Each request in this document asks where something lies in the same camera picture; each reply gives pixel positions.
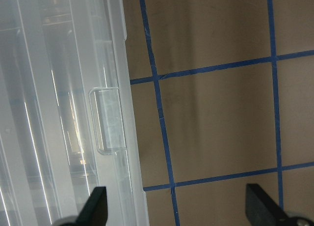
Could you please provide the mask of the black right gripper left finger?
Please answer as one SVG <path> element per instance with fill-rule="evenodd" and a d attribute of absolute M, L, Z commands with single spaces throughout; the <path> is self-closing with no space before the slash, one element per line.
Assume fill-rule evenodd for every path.
<path fill-rule="evenodd" d="M 105 226 L 108 220 L 106 187 L 95 187 L 75 220 L 76 226 Z"/>

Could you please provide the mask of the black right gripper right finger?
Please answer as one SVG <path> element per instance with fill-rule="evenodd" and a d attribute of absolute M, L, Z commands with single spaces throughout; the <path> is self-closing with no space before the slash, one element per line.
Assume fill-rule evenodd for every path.
<path fill-rule="evenodd" d="M 293 226 L 289 217 L 259 184 L 246 184 L 245 214 L 252 226 Z"/>

